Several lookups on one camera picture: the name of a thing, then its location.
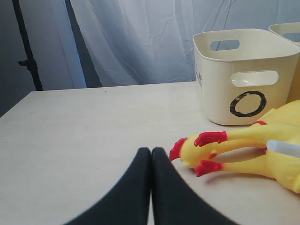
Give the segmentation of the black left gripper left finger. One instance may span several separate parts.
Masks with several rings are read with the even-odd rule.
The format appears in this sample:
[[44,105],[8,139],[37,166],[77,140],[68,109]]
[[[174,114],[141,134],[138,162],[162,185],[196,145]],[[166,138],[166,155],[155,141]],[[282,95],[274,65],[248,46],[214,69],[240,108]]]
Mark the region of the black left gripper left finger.
[[151,153],[139,148],[114,187],[68,225],[146,225],[150,204]]

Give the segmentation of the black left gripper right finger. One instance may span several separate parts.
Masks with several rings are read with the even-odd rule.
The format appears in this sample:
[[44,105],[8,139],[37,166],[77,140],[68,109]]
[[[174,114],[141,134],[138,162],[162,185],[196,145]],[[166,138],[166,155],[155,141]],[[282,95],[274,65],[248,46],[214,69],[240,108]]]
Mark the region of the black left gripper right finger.
[[165,150],[152,150],[152,204],[156,225],[233,225],[200,198],[178,174]]

